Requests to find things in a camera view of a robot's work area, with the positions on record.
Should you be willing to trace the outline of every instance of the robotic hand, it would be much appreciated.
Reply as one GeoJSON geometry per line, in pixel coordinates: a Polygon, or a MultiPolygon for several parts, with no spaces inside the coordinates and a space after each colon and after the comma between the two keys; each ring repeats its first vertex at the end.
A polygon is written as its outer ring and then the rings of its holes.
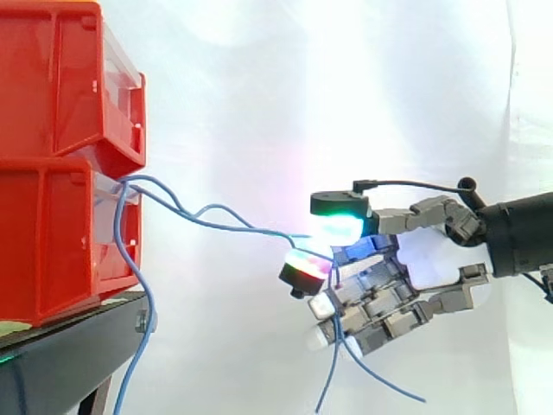
{"type": "Polygon", "coordinates": [[[320,347],[336,341],[337,315],[349,346],[366,355],[435,315],[472,309],[491,276],[523,274],[553,303],[553,193],[487,207],[475,190],[470,178],[458,188],[359,181],[352,191],[311,195],[311,214],[327,218],[327,233],[339,236],[330,243],[334,263],[288,261],[280,279],[294,297],[312,296],[320,347]],[[372,210],[363,192],[391,184],[453,192],[464,204],[439,195],[409,209],[372,210]],[[541,272],[542,283],[531,271],[541,272]],[[328,275],[335,284],[321,290],[328,275]]]}

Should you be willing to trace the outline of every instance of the red storage drawer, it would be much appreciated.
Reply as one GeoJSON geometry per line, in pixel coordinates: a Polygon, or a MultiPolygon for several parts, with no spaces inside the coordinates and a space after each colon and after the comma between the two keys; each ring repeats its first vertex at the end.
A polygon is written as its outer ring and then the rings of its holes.
{"type": "MultiPolygon", "coordinates": [[[[121,186],[84,159],[0,160],[0,321],[40,326],[137,284],[113,240],[121,186]]],[[[122,235],[138,263],[141,201],[122,235]]]]}
{"type": "Polygon", "coordinates": [[[145,164],[145,81],[95,2],[0,2],[0,155],[145,164]]]}

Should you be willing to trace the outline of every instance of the blue wire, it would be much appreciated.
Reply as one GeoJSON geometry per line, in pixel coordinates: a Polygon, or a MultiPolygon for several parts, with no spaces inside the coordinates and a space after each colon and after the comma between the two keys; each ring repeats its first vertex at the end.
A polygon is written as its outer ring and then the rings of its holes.
{"type": "MultiPolygon", "coordinates": [[[[338,318],[338,315],[334,315],[333,322],[334,322],[334,333],[337,333],[336,331],[336,318],[338,318]]],[[[330,365],[330,371],[328,372],[327,381],[325,382],[325,386],[322,388],[321,396],[319,397],[319,401],[317,402],[317,406],[315,407],[315,414],[318,414],[321,410],[322,404],[325,401],[325,398],[327,397],[328,388],[330,387],[330,384],[332,383],[332,379],[334,378],[334,371],[336,370],[336,363],[338,363],[338,351],[340,350],[340,344],[342,343],[342,340],[339,339],[336,336],[336,341],[334,342],[334,353],[332,355],[332,363],[330,365]]]]}
{"type": "Polygon", "coordinates": [[[115,236],[115,244],[117,245],[119,252],[121,252],[121,255],[123,256],[125,262],[132,269],[134,274],[137,276],[138,281],[144,288],[144,292],[146,293],[146,297],[149,303],[149,314],[148,314],[148,320],[146,322],[146,330],[145,330],[144,336],[140,341],[137,352],[132,357],[132,361],[130,362],[129,367],[127,368],[127,371],[124,374],[121,387],[119,388],[117,401],[115,403],[115,408],[113,409],[113,415],[119,415],[119,413],[121,412],[124,396],[127,392],[130,378],[132,377],[132,374],[134,373],[135,368],[137,367],[137,363],[142,357],[142,354],[144,353],[146,346],[148,345],[149,337],[151,336],[154,330],[154,321],[156,317],[156,302],[154,300],[154,294],[149,288],[149,285],[144,279],[143,274],[140,272],[140,269],[138,268],[137,264],[135,264],[135,262],[132,260],[129,253],[127,253],[126,247],[121,237],[121,220],[123,217],[123,209],[124,209],[125,198],[126,198],[128,189],[129,189],[129,183],[125,182],[123,185],[123,190],[121,191],[121,195],[119,196],[117,208],[115,211],[115,219],[113,221],[113,234],[115,236]]]}
{"type": "Polygon", "coordinates": [[[422,403],[426,403],[426,399],[425,398],[421,398],[420,396],[417,396],[413,393],[410,393],[410,392],[407,392],[405,391],[404,389],[400,388],[399,386],[396,386],[394,385],[393,383],[389,382],[388,380],[384,379],[382,376],[374,373],[371,369],[369,369],[365,363],[363,363],[361,361],[361,359],[359,357],[357,357],[357,355],[352,351],[352,349],[350,348],[349,344],[347,344],[346,342],[346,338],[344,336],[344,329],[342,328],[342,323],[340,321],[339,318],[336,318],[334,320],[335,324],[337,325],[337,331],[336,333],[338,334],[338,336],[340,337],[340,341],[342,342],[342,344],[346,347],[346,350],[347,352],[349,353],[350,356],[352,356],[352,359],[355,361],[355,363],[357,363],[365,372],[367,372],[368,374],[370,374],[374,379],[378,380],[379,382],[381,383],[384,383],[386,386],[388,386],[389,388],[393,389],[394,391],[396,391],[397,393],[401,393],[403,396],[406,396],[407,398],[411,398],[411,399],[414,399],[414,400],[417,400],[419,402],[422,402],[422,403]]]}
{"type": "Polygon", "coordinates": [[[147,297],[148,303],[149,303],[149,314],[148,314],[148,320],[146,322],[146,330],[145,330],[144,336],[143,336],[143,338],[142,338],[142,340],[141,340],[141,342],[138,346],[137,352],[133,356],[129,367],[127,368],[127,371],[125,372],[123,381],[121,383],[121,387],[119,388],[117,401],[116,401],[116,404],[115,404],[115,408],[113,410],[113,415],[119,415],[119,413],[121,412],[121,408],[122,408],[123,402],[124,402],[124,397],[125,397],[125,394],[127,392],[127,388],[129,386],[129,383],[130,383],[130,378],[132,377],[132,374],[134,373],[134,371],[137,367],[137,363],[140,361],[140,358],[142,357],[143,352],[146,349],[146,346],[148,345],[149,338],[150,338],[150,336],[153,332],[154,322],[155,322],[155,318],[156,318],[156,303],[155,303],[155,300],[154,300],[154,295],[153,295],[148,283],[146,282],[143,274],[140,272],[140,269],[138,268],[137,264],[132,260],[129,253],[127,253],[126,247],[124,246],[123,238],[121,236],[121,221],[122,221],[122,217],[123,217],[125,199],[126,199],[126,195],[127,195],[127,192],[129,190],[129,188],[133,188],[134,190],[148,196],[152,200],[160,203],[161,205],[163,205],[164,207],[166,207],[167,209],[172,211],[173,213],[178,214],[183,219],[189,220],[189,221],[191,221],[193,223],[196,223],[198,225],[201,225],[201,226],[204,226],[204,227],[211,227],[211,228],[219,229],[219,230],[223,230],[223,231],[238,232],[238,233],[259,233],[259,234],[263,234],[263,235],[281,237],[281,238],[286,239],[290,243],[292,248],[295,248],[299,251],[303,251],[303,252],[306,252],[306,253],[310,253],[310,254],[315,255],[319,258],[323,258],[323,259],[332,261],[332,259],[330,259],[329,257],[321,255],[317,252],[312,252],[312,251],[307,250],[307,249],[301,249],[301,248],[296,247],[296,244],[295,244],[294,240],[292,240],[292,238],[309,238],[308,235],[301,235],[301,234],[288,235],[286,233],[281,233],[281,232],[278,232],[278,231],[272,231],[270,229],[256,228],[253,225],[251,225],[249,222],[244,220],[234,210],[232,210],[229,207],[226,207],[224,205],[213,203],[213,204],[210,204],[210,205],[207,205],[207,206],[203,207],[196,214],[191,214],[189,211],[187,211],[182,206],[182,204],[179,201],[176,194],[169,187],[167,187],[165,184],[163,184],[162,182],[157,180],[155,177],[146,176],[146,175],[135,175],[135,176],[125,177],[120,182],[122,183],[123,188],[121,189],[121,195],[118,198],[118,204],[117,204],[117,208],[116,208],[116,212],[115,212],[115,218],[114,218],[114,221],[113,221],[113,234],[114,234],[115,243],[116,243],[116,246],[117,246],[119,252],[121,253],[121,255],[124,258],[127,265],[131,268],[131,270],[137,276],[138,281],[140,282],[140,284],[144,288],[144,292],[146,294],[146,297],[147,297]],[[131,186],[129,184],[131,181],[136,181],[136,180],[145,180],[145,181],[153,182],[154,184],[156,184],[158,187],[160,187],[162,190],[164,190],[169,195],[169,197],[173,200],[173,203],[176,205],[176,207],[171,206],[165,200],[163,200],[160,197],[150,193],[148,190],[146,190],[144,188],[140,188],[139,186],[131,186]],[[208,212],[210,210],[213,210],[213,209],[220,209],[220,210],[226,211],[227,213],[232,215],[235,219],[240,221],[246,227],[229,227],[229,226],[220,225],[220,224],[217,224],[217,223],[207,222],[207,221],[203,221],[203,220],[198,219],[203,214],[205,214],[206,212],[208,212]]]}
{"type": "MultiPolygon", "coordinates": [[[[204,206],[202,209],[200,209],[196,214],[191,214],[188,212],[181,204],[181,201],[166,184],[161,182],[159,179],[156,179],[154,176],[148,176],[148,175],[134,175],[134,176],[127,176],[124,179],[121,180],[121,182],[136,182],[136,181],[145,181],[145,182],[152,182],[158,187],[160,187],[165,193],[169,195],[169,197],[173,200],[175,205],[185,214],[189,214],[190,216],[193,216],[194,218],[200,218],[203,214],[207,213],[210,210],[219,209],[224,210],[225,212],[229,213],[231,216],[233,216],[237,221],[242,223],[244,226],[249,227],[250,229],[255,228],[250,222],[248,222],[246,219],[244,219],[242,216],[240,216],[235,210],[231,209],[228,206],[221,205],[219,203],[212,203],[210,205],[204,206]]],[[[140,193],[146,193],[147,190],[139,187],[139,186],[131,186],[133,189],[140,193]]],[[[304,234],[291,234],[291,238],[311,238],[309,235],[304,234]]]]}
{"type": "Polygon", "coordinates": [[[128,177],[125,177],[125,178],[121,179],[121,182],[131,182],[131,181],[135,181],[135,180],[145,180],[145,181],[148,181],[148,182],[153,182],[154,184],[158,185],[161,189],[163,189],[169,195],[169,197],[175,203],[176,207],[170,205],[164,199],[160,198],[157,195],[154,195],[153,193],[149,192],[148,190],[146,190],[144,188],[141,188],[139,186],[131,186],[131,187],[134,190],[136,190],[137,192],[140,192],[143,195],[146,195],[150,199],[152,199],[152,200],[156,201],[157,203],[161,204],[162,206],[164,206],[165,208],[167,208],[168,210],[170,210],[174,214],[178,214],[183,219],[189,220],[189,221],[195,223],[196,225],[201,225],[203,227],[211,227],[213,229],[218,229],[218,230],[221,230],[221,231],[230,231],[230,232],[237,232],[237,233],[258,233],[258,234],[268,235],[268,236],[277,236],[277,237],[286,239],[290,243],[290,246],[294,249],[297,249],[298,251],[306,252],[308,254],[314,255],[318,258],[325,259],[327,261],[332,261],[331,258],[329,258],[325,255],[321,255],[317,252],[313,252],[313,251],[310,251],[308,249],[303,249],[303,248],[296,247],[296,243],[294,242],[294,240],[292,238],[294,238],[294,237],[296,237],[296,238],[306,238],[307,235],[288,235],[286,233],[273,231],[273,230],[270,230],[270,229],[263,229],[263,228],[258,228],[258,227],[231,227],[231,226],[228,226],[228,225],[220,225],[219,223],[213,223],[213,222],[200,220],[195,216],[204,214],[207,210],[209,210],[210,207],[211,208],[223,208],[226,212],[232,214],[235,218],[239,219],[243,223],[245,222],[247,225],[250,225],[243,218],[241,218],[240,215],[238,215],[232,209],[230,209],[229,207],[226,207],[224,205],[218,205],[218,204],[207,205],[206,207],[202,208],[197,214],[191,214],[190,212],[188,212],[181,205],[181,202],[179,201],[179,199],[175,195],[175,193],[170,188],[168,188],[166,185],[164,185],[162,182],[155,179],[155,177],[149,177],[149,176],[145,176],[145,175],[128,176],[128,177]]]}

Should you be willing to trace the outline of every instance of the glowing light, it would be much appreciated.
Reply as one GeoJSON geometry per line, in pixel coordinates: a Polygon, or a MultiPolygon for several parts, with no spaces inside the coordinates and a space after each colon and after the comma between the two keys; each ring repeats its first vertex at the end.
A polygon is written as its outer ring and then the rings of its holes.
{"type": "Polygon", "coordinates": [[[297,249],[288,252],[285,260],[288,265],[293,266],[298,271],[319,279],[327,279],[328,273],[332,269],[332,262],[297,249]]]}
{"type": "Polygon", "coordinates": [[[350,246],[361,239],[364,222],[350,214],[313,215],[316,222],[314,236],[330,246],[350,246]]]}
{"type": "Polygon", "coordinates": [[[4,357],[0,357],[0,365],[3,365],[4,363],[8,363],[9,361],[12,361],[15,358],[13,354],[9,354],[4,357]]]}

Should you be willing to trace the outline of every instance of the black cylindrical sensor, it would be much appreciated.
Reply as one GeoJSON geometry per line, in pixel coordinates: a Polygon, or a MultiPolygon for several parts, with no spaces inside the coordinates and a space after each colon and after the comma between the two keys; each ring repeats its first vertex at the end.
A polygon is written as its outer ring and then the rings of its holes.
{"type": "Polygon", "coordinates": [[[495,277],[553,264],[553,193],[484,207],[478,216],[486,224],[495,277]]]}
{"type": "Polygon", "coordinates": [[[350,191],[319,192],[311,195],[311,214],[329,216],[331,214],[350,214],[364,219],[369,211],[369,199],[350,191]]]}

